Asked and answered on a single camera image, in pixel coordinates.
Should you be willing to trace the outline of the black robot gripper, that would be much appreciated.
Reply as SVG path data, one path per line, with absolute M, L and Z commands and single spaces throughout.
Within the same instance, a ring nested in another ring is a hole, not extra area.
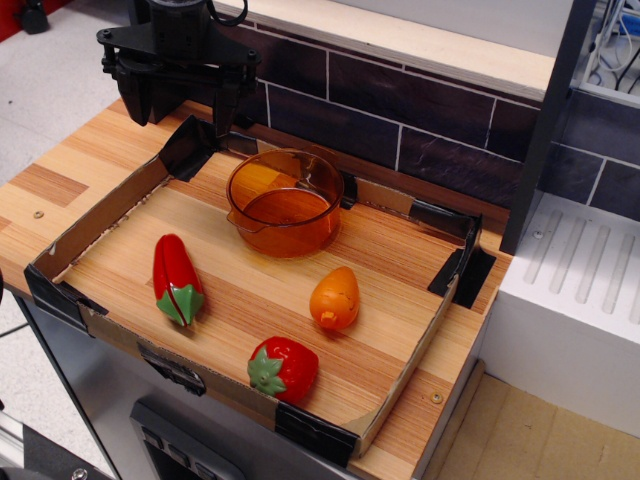
M 103 71 L 116 80 L 130 118 L 140 126 L 157 124 L 186 100 L 181 86 L 214 90 L 215 135 L 231 130 L 242 95 L 257 87 L 261 55 L 228 38 L 240 25 L 248 3 L 230 17 L 212 1 L 150 1 L 144 24 L 103 29 Z

